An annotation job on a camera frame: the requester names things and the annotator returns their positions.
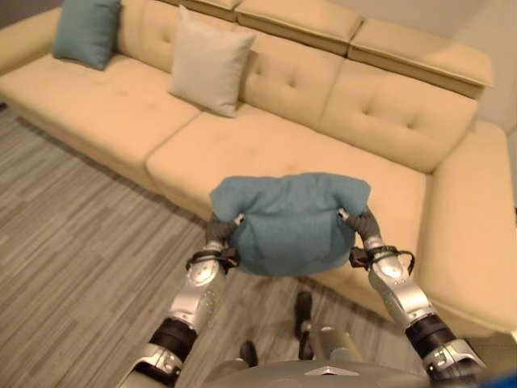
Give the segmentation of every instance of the sofa armrest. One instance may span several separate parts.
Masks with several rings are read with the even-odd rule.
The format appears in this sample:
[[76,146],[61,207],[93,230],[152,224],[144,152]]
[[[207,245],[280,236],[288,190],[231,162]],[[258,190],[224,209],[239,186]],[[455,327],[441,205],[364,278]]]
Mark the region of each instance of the sofa armrest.
[[477,122],[433,174],[415,274],[439,310],[503,332],[517,327],[511,193],[504,132]]
[[54,8],[0,30],[0,75],[50,52],[60,14]]

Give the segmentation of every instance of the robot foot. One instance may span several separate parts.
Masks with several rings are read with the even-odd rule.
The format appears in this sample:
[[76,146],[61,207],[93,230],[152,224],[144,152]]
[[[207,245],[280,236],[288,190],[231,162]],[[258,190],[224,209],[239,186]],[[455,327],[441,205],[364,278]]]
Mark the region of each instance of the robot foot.
[[241,350],[239,351],[239,357],[241,357],[250,366],[250,368],[253,368],[259,364],[257,350],[251,341],[246,341],[244,344],[242,344]]

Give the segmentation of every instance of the sofa cushion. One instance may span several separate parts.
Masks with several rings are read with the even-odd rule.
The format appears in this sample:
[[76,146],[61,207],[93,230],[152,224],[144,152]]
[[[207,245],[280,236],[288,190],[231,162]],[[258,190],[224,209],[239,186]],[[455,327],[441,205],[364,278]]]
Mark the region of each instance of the sofa cushion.
[[503,332],[517,327],[517,242],[507,155],[504,132],[477,122],[436,169],[422,260],[415,268],[419,284],[441,310]]
[[210,191],[228,176],[324,171],[363,179],[385,240],[417,250],[424,174],[247,104],[235,119],[203,112],[151,155],[148,168],[165,196],[204,219]]
[[487,54],[441,36],[379,20],[364,22],[348,56],[472,98],[494,83]]
[[184,6],[179,18],[170,93],[223,116],[235,116],[254,34],[219,30],[196,20]]
[[458,144],[477,101],[345,60],[317,130],[423,172]]
[[167,93],[169,77],[121,55],[103,72],[48,55],[2,76],[0,95],[53,136],[157,191],[145,160],[200,113]]
[[343,59],[290,40],[254,32],[239,99],[316,128]]
[[[157,69],[170,72],[179,9],[157,0],[122,0],[117,50]],[[221,30],[235,25],[195,13],[195,18]]]
[[53,42],[56,58],[103,70],[116,38],[120,0],[65,0]]
[[335,2],[314,0],[245,0],[237,17],[243,26],[340,55],[363,20]]

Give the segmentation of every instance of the black cable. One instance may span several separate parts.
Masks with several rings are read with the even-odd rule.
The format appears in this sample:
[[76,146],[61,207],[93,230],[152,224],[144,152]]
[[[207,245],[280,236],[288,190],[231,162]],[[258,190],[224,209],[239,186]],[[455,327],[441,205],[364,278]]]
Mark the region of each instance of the black cable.
[[369,267],[373,263],[380,261],[384,258],[384,256],[381,256],[379,259],[375,259],[375,255],[377,253],[382,253],[382,252],[390,252],[390,253],[393,253],[397,257],[400,255],[410,255],[411,261],[410,261],[410,265],[407,268],[407,272],[411,275],[411,273],[413,272],[413,269],[414,269],[414,263],[416,261],[413,253],[410,251],[399,251],[396,247],[391,246],[391,245],[384,245],[382,247],[372,248],[371,250],[367,251],[367,255],[370,258],[370,264],[368,265]]

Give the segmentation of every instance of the blue pillow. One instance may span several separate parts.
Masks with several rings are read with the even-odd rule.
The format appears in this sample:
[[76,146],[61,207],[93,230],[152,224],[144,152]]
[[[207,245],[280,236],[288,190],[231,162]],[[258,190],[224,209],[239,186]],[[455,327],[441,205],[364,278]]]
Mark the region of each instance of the blue pillow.
[[222,221],[244,213],[229,240],[240,269],[264,276],[306,276],[348,261],[355,232],[338,219],[343,207],[355,216],[366,206],[363,180],[326,173],[283,178],[234,176],[211,193]]
[[53,56],[103,70],[115,43],[119,10],[120,0],[65,0]]

